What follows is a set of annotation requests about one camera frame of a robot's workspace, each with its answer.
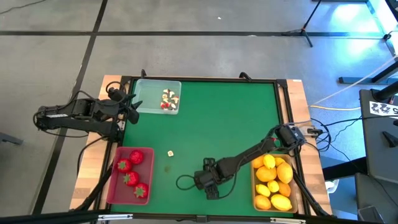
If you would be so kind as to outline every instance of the metal bracket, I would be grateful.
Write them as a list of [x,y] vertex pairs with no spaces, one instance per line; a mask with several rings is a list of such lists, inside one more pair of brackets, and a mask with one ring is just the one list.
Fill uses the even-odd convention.
[[271,218],[271,223],[305,224],[305,220],[297,220],[291,218]]
[[251,81],[252,81],[252,79],[250,78],[250,76],[249,76],[246,72],[241,72],[241,73],[239,74],[239,78],[244,78],[244,79],[246,79],[246,81],[248,81],[248,82],[251,82]]
[[197,215],[197,222],[198,223],[206,223],[206,222],[208,222],[207,215]]
[[144,69],[141,69],[141,78],[145,78],[145,76],[147,76],[147,73]]
[[122,214],[122,215],[98,215],[98,221],[107,220],[126,220],[132,219],[132,214]]
[[287,80],[286,79],[277,79],[276,83],[278,83],[282,88],[287,88]]

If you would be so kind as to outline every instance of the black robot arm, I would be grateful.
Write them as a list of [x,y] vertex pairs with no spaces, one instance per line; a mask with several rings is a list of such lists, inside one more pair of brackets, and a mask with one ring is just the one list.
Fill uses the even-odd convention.
[[41,106],[34,114],[36,127],[42,131],[70,128],[96,132],[102,136],[116,136],[117,139],[120,132],[115,121],[119,115],[124,114],[132,124],[138,122],[139,113],[136,109],[142,102],[126,105],[135,95],[127,95],[122,90],[109,88],[107,92],[110,100],[98,100],[84,91],[80,92],[89,98],[76,100],[75,95],[65,105]]

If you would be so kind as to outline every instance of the strawberry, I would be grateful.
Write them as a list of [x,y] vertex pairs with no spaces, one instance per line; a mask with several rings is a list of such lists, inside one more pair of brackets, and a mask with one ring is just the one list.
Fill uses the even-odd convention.
[[134,150],[130,153],[131,163],[138,165],[144,160],[144,153],[138,150]]
[[120,159],[118,161],[118,171],[122,173],[127,173],[131,170],[131,162],[128,159]]
[[147,184],[139,183],[134,187],[134,195],[137,198],[146,198],[148,197],[149,187]]
[[133,187],[139,183],[139,175],[135,171],[130,171],[128,172],[124,177],[123,177],[123,182],[130,187]]

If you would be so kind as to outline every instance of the green table surface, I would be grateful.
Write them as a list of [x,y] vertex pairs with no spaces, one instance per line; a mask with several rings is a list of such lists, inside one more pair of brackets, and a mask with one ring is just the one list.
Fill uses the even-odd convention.
[[[274,86],[268,83],[182,82],[177,115],[141,113],[128,123],[123,146],[151,147],[155,151],[150,200],[147,205],[112,205],[112,212],[194,215],[292,216],[258,212],[253,207],[250,166],[238,172],[233,193],[207,200],[203,190],[179,190],[175,181],[183,174],[202,170],[203,158],[235,156],[257,144],[279,123]],[[232,180],[220,185],[228,193]],[[193,180],[182,178],[181,187]]]

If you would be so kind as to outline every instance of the white cable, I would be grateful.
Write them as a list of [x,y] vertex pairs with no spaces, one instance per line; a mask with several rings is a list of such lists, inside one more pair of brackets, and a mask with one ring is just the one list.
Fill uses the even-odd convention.
[[375,69],[373,72],[371,72],[369,75],[366,75],[365,77],[361,78],[360,80],[356,81],[355,83],[353,83],[353,84],[347,86],[346,88],[344,88],[344,89],[342,89],[342,90],[337,91],[336,93],[334,93],[334,94],[332,94],[332,95],[330,95],[330,96],[325,97],[325,98],[322,99],[322,100],[318,100],[317,102],[313,103],[313,104],[310,105],[310,106],[319,104],[320,102],[322,102],[322,101],[324,101],[324,100],[327,100],[327,99],[331,98],[332,96],[335,96],[335,95],[341,93],[342,91],[346,91],[347,89],[349,89],[349,88],[355,86],[356,84],[358,84],[358,83],[360,83],[361,81],[363,81],[365,78],[370,77],[370,76],[372,76],[373,74],[375,74],[378,70],[380,70],[382,67],[386,66],[388,63],[390,63],[391,61],[393,61],[393,60],[394,60],[395,58],[397,58],[397,57],[398,57],[398,55],[395,55],[393,58],[391,58],[391,59],[389,59],[388,61],[386,61],[386,62],[385,62],[384,64],[382,64],[380,67],[378,67],[378,68]]

